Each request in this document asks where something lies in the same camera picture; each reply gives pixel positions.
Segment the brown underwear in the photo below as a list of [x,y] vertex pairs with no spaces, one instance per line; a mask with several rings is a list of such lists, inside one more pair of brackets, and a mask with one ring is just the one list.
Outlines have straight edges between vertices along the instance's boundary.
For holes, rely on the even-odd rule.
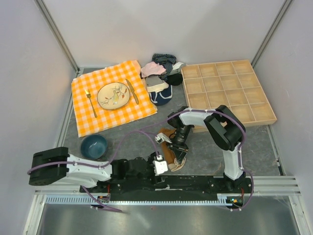
[[[176,135],[175,132],[176,129],[167,129],[167,128],[161,128],[159,131],[159,133],[163,133],[169,138],[174,137]],[[161,149],[163,151],[164,158],[171,172],[178,171],[184,167],[186,158],[184,157],[182,162],[178,163],[174,152],[167,147],[166,142],[161,143]]]

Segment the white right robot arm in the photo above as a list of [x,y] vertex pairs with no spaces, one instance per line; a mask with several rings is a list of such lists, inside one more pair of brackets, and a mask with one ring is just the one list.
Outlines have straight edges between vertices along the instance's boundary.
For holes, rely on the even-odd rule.
[[246,128],[225,105],[217,109],[198,110],[182,106],[168,116],[167,122],[176,129],[175,136],[166,143],[180,163],[188,152],[186,140],[191,128],[205,127],[224,157],[224,187],[234,193],[246,176],[242,166],[241,148],[246,140]]

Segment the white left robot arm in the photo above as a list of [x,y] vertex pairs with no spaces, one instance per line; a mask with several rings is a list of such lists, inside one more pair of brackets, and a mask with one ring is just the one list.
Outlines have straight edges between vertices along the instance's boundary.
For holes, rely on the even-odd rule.
[[137,157],[132,160],[114,160],[111,163],[97,162],[69,154],[67,147],[57,147],[35,153],[27,174],[32,186],[66,182],[103,192],[108,184],[138,183],[154,178],[155,157],[154,152],[147,160]]

